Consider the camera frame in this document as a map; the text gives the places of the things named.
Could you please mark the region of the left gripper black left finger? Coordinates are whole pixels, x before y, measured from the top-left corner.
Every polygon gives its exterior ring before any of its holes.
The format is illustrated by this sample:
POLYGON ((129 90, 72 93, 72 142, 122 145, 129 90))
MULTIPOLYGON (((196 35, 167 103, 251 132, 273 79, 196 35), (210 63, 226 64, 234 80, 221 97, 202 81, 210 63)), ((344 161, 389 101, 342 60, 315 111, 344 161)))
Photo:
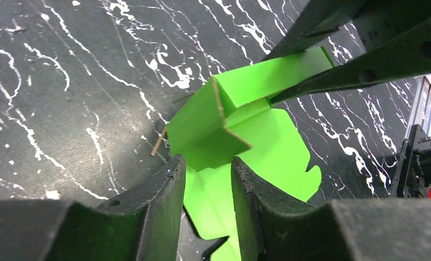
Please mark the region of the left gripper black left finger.
POLYGON ((175 260, 185 159, 98 207, 71 200, 0 200, 0 260, 175 260))

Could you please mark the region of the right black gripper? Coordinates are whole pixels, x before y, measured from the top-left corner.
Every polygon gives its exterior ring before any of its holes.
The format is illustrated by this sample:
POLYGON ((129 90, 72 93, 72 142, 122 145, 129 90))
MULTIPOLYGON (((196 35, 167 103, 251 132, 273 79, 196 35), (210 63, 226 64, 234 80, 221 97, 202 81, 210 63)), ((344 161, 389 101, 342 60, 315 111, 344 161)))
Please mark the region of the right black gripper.
POLYGON ((431 0, 311 0, 264 60, 302 52, 351 19, 369 52, 287 88, 272 104, 431 73, 431 0))

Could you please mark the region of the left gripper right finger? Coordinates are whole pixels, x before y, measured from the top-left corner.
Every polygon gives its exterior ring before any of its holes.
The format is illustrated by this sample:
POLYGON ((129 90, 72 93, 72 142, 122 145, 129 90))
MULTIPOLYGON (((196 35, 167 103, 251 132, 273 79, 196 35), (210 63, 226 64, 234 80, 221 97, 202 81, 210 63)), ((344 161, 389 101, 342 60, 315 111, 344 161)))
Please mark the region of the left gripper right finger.
POLYGON ((242 260, 431 260, 431 200, 303 202, 231 164, 242 260))

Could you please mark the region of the green paper box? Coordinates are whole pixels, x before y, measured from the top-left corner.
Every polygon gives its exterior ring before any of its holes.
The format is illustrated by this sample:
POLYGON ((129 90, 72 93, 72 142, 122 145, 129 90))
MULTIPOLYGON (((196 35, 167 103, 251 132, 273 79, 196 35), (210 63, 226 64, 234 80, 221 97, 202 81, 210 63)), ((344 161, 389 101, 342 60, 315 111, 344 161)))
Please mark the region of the green paper box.
POLYGON ((322 47, 212 76, 167 125, 172 155, 186 162, 184 207, 199 236, 227 238, 211 260, 240 260, 230 166, 241 158, 257 175, 308 201, 321 184, 289 113, 273 106, 285 89, 333 67, 322 47))

